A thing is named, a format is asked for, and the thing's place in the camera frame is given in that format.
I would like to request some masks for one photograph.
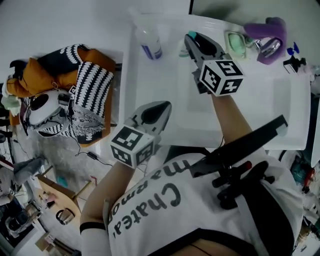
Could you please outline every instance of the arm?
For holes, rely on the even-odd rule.
[[[231,96],[216,97],[212,94],[212,102],[226,144],[252,132]]]
[[[114,203],[126,192],[135,170],[117,162],[98,186],[92,191],[81,213],[80,224],[86,222],[104,223],[103,207],[109,202],[109,212]]]

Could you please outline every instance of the small blue object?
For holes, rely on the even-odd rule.
[[[294,54],[295,54],[294,49],[292,49],[291,47],[290,47],[290,48],[288,48],[288,49],[286,49],[286,51],[288,52],[288,54],[289,54],[290,56],[292,56],[292,55],[294,55]]]
[[[58,176],[56,178],[56,182],[61,185],[62,187],[64,188],[67,188],[68,187],[68,182],[66,181],[66,179],[62,176]]]
[[[298,47],[298,45],[296,44],[296,42],[293,42],[293,49],[295,50],[295,52],[296,52],[297,54],[300,53],[299,47]]]
[[[195,39],[196,38],[196,36],[197,36],[197,32],[194,32],[194,31],[189,31],[189,33],[188,33],[188,35],[190,36],[190,37],[192,37],[193,39]]]
[[[296,52],[297,54],[300,53],[299,47],[298,47],[298,45],[296,44],[296,42],[293,42],[293,48],[290,47],[290,48],[286,49],[286,51],[288,52],[288,54],[289,54],[290,56],[294,55],[295,52]]]

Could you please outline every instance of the orange cloth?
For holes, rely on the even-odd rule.
[[[116,69],[116,63],[114,60],[104,55],[96,49],[85,51],[81,48],[77,49],[77,52],[84,62],[92,62],[99,65],[101,68],[114,73]],[[28,64],[23,71],[22,80],[16,78],[7,81],[7,90],[10,94],[16,95],[19,98],[25,98],[34,96],[53,88],[61,88],[69,90],[71,86],[77,84],[78,70],[71,71],[65,74],[59,74],[56,77],[51,76],[40,64],[34,59],[30,58]],[[112,85],[108,91],[105,109],[104,109],[104,123],[105,129],[102,131],[102,138],[110,133],[110,122],[111,122],[111,106],[112,106]],[[12,116],[10,113],[10,124],[15,126],[19,124],[19,117]],[[93,141],[90,144],[81,144],[83,147],[88,147],[100,139]]]
[[[18,96],[19,98],[32,96],[31,93],[21,86],[20,81],[16,78],[9,79],[6,82],[6,89],[10,94]]]

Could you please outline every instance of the spray bottle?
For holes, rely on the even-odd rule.
[[[135,36],[140,42],[142,49],[151,60],[157,60],[162,56],[160,39],[155,29],[148,27],[141,19],[141,14],[134,8],[128,9],[136,26]]]

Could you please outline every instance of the white tray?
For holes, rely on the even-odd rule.
[[[144,15],[145,22],[158,28],[163,56],[149,60],[134,33],[129,55],[124,58],[119,122],[123,123],[139,106],[152,101],[170,101],[172,114],[161,143],[215,148],[222,139],[211,97],[199,94],[190,58],[179,57],[188,31],[205,34],[226,49],[224,31],[243,32],[241,26],[194,15]],[[306,146],[310,118],[310,83],[307,75],[289,75],[283,67],[286,56],[272,65],[256,61],[257,52],[247,51],[239,63],[245,73],[241,89],[233,97],[252,129],[279,115],[289,124],[284,136],[265,145],[266,150],[301,150]]]

